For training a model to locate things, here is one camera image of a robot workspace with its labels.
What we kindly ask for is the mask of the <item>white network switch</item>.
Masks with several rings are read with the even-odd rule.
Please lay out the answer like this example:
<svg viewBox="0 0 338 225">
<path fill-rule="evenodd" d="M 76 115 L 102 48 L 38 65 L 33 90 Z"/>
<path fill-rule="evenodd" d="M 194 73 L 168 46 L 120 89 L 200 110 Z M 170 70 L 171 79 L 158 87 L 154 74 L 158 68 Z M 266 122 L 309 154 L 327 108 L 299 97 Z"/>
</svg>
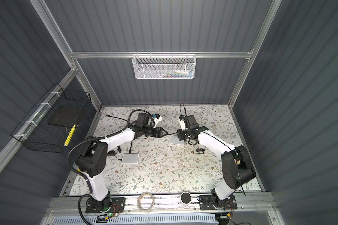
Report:
<svg viewBox="0 0 338 225">
<path fill-rule="evenodd" d="M 185 140 L 179 140 L 177 136 L 171 136 L 170 137 L 170 144 L 171 145 L 184 145 Z"/>
<path fill-rule="evenodd" d="M 139 154 L 137 153 L 127 153 L 122 157 L 123 165 L 137 165 L 139 163 Z"/>
</svg>

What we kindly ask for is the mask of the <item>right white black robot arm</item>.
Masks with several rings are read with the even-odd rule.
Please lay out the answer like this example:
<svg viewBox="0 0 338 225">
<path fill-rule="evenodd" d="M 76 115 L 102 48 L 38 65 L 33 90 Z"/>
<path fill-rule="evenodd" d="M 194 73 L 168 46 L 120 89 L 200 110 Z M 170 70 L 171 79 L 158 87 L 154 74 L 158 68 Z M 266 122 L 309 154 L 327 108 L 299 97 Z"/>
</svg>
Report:
<svg viewBox="0 0 338 225">
<path fill-rule="evenodd" d="M 223 181 L 211 191 L 211 202 L 217 209 L 225 206 L 228 197 L 256 177 L 252 160 L 246 147 L 234 146 L 215 136 L 207 127 L 199 126 L 193 115 L 180 115 L 180 141 L 195 141 L 218 156 L 222 163 Z"/>
</svg>

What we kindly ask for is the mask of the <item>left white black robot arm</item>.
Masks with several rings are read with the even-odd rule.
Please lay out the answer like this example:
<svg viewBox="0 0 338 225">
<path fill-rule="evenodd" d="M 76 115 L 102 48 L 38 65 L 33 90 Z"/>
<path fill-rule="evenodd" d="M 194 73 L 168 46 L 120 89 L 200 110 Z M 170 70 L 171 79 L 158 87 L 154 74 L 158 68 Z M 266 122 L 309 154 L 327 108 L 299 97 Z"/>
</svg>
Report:
<svg viewBox="0 0 338 225">
<path fill-rule="evenodd" d="M 104 181 L 103 170 L 107 153 L 115 147 L 131 142 L 142 136 L 162 138 L 169 133 L 158 126 L 162 121 L 159 114 L 146 110 L 133 110 L 126 125 L 103 137 L 91 137 L 74 146 L 67 155 L 67 164 L 71 171 L 84 178 L 89 187 L 89 199 L 98 211 L 107 212 L 113 208 L 109 190 Z"/>
</svg>

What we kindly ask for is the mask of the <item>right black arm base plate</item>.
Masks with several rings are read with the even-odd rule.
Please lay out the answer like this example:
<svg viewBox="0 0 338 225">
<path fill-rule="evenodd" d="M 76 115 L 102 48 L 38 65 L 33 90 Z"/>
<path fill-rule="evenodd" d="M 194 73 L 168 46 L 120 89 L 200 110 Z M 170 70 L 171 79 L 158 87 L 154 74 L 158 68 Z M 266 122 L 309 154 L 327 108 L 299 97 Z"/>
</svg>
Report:
<svg viewBox="0 0 338 225">
<path fill-rule="evenodd" d="M 236 210 L 238 208 L 236 198 L 230 195 L 224 200 L 216 199 L 210 195 L 201 195 L 196 197 L 202 211 L 210 210 Z"/>
</svg>

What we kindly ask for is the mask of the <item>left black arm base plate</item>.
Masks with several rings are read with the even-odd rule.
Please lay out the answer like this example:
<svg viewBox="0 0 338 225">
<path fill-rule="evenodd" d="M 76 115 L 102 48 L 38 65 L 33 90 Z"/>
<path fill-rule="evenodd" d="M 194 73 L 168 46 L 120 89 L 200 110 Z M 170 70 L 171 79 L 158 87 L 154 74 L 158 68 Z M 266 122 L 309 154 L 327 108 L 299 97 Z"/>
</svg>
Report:
<svg viewBox="0 0 338 225">
<path fill-rule="evenodd" d="M 87 202 L 85 203 L 85 213 L 106 213 L 110 216 L 113 216 L 114 214 L 119 214 L 124 211 L 125 202 L 126 198 L 124 197 L 107 197 L 103 201 L 98 201 L 92 197 L 89 197 Z"/>
</svg>

